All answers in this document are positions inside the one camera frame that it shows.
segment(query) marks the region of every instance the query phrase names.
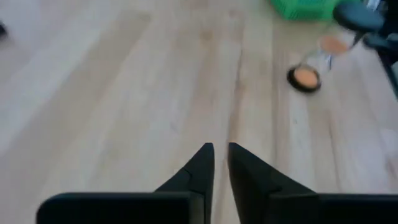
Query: green plastic container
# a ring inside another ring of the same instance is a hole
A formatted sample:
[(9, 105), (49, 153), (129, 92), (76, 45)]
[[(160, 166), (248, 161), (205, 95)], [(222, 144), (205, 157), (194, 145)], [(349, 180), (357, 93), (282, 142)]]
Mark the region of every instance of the green plastic container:
[(271, 0), (271, 3), (285, 19), (330, 21), (333, 9), (340, 1), (347, 0)]

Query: black object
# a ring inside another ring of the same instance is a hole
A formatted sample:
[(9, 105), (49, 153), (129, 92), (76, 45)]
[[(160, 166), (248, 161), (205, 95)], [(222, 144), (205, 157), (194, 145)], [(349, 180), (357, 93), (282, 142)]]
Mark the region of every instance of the black object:
[(210, 224), (214, 149), (206, 143), (154, 193), (68, 193), (46, 200), (38, 224)]
[(383, 26), (384, 18), (357, 1), (343, 1), (333, 10), (333, 18), (342, 27), (355, 32), (375, 32)]
[(398, 42), (388, 40), (379, 34), (366, 34), (363, 38), (365, 46), (391, 55), (398, 55)]
[(0, 38), (7, 35), (7, 30), (5, 26), (0, 22)]
[(299, 81), (297, 81), (297, 79), (294, 76), (294, 71), (298, 68), (303, 68), (304, 65), (297, 65), (292, 67), (288, 72), (287, 72), (287, 81), (298, 91), (301, 91), (303, 93), (313, 93), (317, 90), (319, 90), (321, 88), (321, 80), (320, 80), (320, 76), (319, 73), (311, 67), (307, 67), (307, 69), (312, 70), (315, 74), (315, 76), (317, 77), (318, 83), (315, 87), (310, 88), (308, 86), (305, 86), (303, 84), (301, 84)]
[(396, 195), (317, 194), (236, 143), (228, 165), (241, 224), (398, 222)]

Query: wooden floor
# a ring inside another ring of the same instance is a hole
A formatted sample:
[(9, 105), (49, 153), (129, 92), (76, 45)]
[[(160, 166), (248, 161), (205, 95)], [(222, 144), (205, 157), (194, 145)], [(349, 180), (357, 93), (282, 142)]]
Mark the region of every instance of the wooden floor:
[(376, 54), (315, 95), (287, 69), (325, 24), (265, 0), (0, 0), (0, 217), (65, 191), (150, 192), (213, 142), (213, 223), (239, 223), (226, 145), (318, 192), (398, 191), (398, 103)]

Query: black rim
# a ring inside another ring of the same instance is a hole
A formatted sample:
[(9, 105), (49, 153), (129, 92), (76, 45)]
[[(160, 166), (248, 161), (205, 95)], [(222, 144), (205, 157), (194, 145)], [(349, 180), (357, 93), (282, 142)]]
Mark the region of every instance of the black rim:
[[(312, 70), (312, 71), (315, 73), (315, 75), (317, 76), (317, 80), (318, 80), (317, 85), (316, 85), (315, 87), (313, 87), (313, 88), (309, 88), (309, 87), (307, 87), (307, 86), (302, 85), (301, 83), (299, 83), (299, 82), (296, 80), (296, 78), (294, 77), (294, 71), (295, 71), (296, 69), (298, 69), (298, 68), (307, 68), (307, 69)], [(320, 80), (319, 73), (318, 73), (313, 67), (308, 66), (308, 65), (297, 65), (297, 66), (292, 67), (292, 68), (287, 72), (287, 81), (288, 81), (296, 90), (301, 91), (301, 92), (303, 92), (303, 93), (313, 93), (313, 92), (319, 90), (319, 88), (321, 88), (321, 80)]]

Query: green basket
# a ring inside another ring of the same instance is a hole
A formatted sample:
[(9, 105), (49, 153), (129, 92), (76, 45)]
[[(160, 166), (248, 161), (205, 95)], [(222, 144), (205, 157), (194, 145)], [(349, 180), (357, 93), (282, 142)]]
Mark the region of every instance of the green basket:
[(330, 21), (340, 1), (347, 0), (271, 0), (271, 3), (285, 19)]

